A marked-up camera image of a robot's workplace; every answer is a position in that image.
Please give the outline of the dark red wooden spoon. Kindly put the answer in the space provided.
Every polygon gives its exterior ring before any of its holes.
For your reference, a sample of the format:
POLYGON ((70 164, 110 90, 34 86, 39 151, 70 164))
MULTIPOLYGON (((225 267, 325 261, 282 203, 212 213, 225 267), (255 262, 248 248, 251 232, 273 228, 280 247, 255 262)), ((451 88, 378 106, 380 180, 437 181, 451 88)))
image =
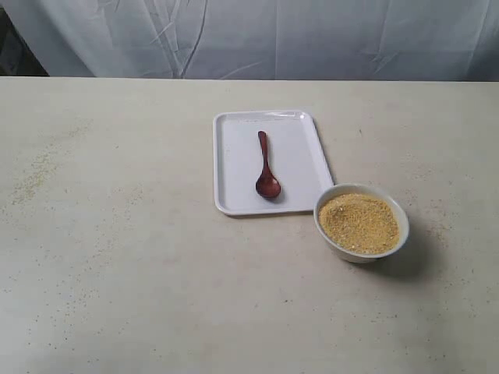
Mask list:
POLYGON ((271 172, 268 162, 267 134, 264 131, 258 132, 258 139, 262 153, 263 166, 259 178, 256 181, 257 193, 265 199, 277 198, 281 193, 281 186, 271 172))

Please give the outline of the white ceramic bowl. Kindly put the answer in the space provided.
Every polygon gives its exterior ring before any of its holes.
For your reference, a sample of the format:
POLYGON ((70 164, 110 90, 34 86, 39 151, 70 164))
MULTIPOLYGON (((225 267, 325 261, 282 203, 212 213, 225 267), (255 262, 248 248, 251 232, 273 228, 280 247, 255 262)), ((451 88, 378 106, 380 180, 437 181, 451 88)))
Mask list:
POLYGON ((318 231, 333 252, 351 263, 396 253, 409 237, 409 219, 384 191, 359 183, 335 185, 313 208, 318 231))

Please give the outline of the white fabric backdrop curtain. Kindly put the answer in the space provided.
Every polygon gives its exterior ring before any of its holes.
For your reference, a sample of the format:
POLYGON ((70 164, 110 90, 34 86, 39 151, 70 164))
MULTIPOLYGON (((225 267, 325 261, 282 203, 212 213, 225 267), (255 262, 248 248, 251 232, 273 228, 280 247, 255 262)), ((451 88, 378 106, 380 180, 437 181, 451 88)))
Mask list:
POLYGON ((51 76, 498 78, 495 1, 4 1, 51 76))

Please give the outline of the tan granular powder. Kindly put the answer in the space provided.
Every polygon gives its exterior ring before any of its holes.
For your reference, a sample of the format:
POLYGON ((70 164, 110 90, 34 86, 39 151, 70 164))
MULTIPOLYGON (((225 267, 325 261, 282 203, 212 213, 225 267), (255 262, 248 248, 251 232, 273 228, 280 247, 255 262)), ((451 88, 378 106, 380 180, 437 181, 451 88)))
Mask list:
POLYGON ((319 209, 318 218, 326 236, 350 252, 377 255, 393 249, 399 240, 392 209, 370 195, 336 196, 319 209))

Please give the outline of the white plastic tray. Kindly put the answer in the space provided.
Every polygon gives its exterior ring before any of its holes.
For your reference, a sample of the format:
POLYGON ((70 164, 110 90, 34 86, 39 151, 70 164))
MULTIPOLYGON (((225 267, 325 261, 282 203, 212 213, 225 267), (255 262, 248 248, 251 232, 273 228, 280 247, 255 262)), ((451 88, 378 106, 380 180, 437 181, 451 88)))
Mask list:
POLYGON ((311 115, 300 110, 220 113, 213 120, 214 203, 228 216, 309 212, 334 184, 311 115), (281 186, 265 199, 268 163, 281 186))

